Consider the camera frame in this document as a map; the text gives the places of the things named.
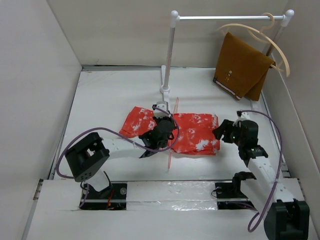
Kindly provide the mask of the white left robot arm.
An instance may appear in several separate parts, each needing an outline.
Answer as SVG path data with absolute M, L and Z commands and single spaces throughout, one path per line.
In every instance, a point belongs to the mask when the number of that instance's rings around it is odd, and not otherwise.
M 73 179 L 90 193 L 107 198 L 113 189 L 109 176 L 101 168 L 107 160 L 148 158 L 168 147 L 178 128 L 171 117 L 154 117 L 155 127 L 134 138 L 103 139 L 91 132 L 66 150 L 64 156 Z

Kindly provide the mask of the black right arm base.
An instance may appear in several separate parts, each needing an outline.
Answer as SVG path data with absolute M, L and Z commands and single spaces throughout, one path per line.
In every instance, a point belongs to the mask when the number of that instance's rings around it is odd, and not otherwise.
M 219 210 L 253 210 L 254 205 L 248 197 L 241 192 L 241 184 L 244 180 L 256 179 L 251 172 L 241 171 L 236 173 L 231 182 L 216 182 L 211 196 L 217 199 Z

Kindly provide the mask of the pink wire hanger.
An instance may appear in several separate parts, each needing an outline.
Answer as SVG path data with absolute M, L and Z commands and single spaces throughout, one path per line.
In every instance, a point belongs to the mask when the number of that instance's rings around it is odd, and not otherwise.
M 173 113 L 176 114 L 178 112 L 178 107 L 179 107 L 179 98 L 177 97 L 175 100 L 175 105 L 173 109 Z M 168 153 L 168 162 L 167 162 L 167 169 L 170 170 L 171 168 L 171 162 L 172 162 L 172 155 L 174 153 L 174 150 L 170 149 Z

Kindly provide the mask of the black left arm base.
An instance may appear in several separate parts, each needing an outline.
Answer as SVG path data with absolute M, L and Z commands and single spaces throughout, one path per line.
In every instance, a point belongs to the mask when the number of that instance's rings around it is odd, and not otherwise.
M 127 209 L 127 182 L 111 181 L 105 171 L 103 171 L 103 180 L 106 180 L 108 186 L 102 191 L 96 191 L 91 185 L 85 182 L 80 183 L 82 195 L 79 203 L 81 210 L 95 211 L 122 211 Z

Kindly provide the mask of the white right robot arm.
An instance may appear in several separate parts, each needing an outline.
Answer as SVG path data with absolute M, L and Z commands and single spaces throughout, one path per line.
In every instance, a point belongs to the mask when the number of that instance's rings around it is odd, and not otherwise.
M 263 223 L 269 240 L 306 240 L 309 237 L 310 208 L 298 200 L 282 183 L 280 171 L 274 170 L 266 150 L 258 144 L 259 126 L 244 118 L 225 119 L 212 131 L 217 140 L 235 144 L 248 171 L 234 175 L 231 191 L 251 201 L 258 215 L 249 222 L 253 232 Z

